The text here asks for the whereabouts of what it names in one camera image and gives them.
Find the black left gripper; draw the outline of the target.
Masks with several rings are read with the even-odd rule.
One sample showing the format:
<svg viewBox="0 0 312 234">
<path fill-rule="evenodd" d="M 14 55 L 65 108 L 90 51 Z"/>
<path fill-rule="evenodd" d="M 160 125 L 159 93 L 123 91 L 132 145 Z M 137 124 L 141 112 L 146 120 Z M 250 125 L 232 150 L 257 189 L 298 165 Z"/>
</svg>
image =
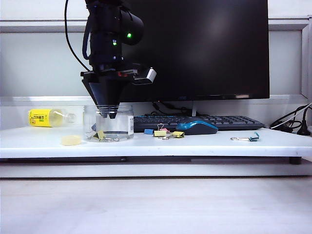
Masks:
<svg viewBox="0 0 312 234">
<path fill-rule="evenodd" d="M 115 119 L 124 88 L 129 82 L 133 83 L 135 77 L 141 76 L 145 71 L 146 66 L 143 64 L 122 62 L 107 65 L 103 70 L 98 68 L 89 72 L 81 72 L 80 76 L 84 77 L 87 82 L 91 82 L 90 87 L 99 114 L 103 118 L 107 118 L 109 114 L 110 119 Z M 115 81 L 110 86 L 110 102 L 100 84 L 104 80 Z"/>
</svg>

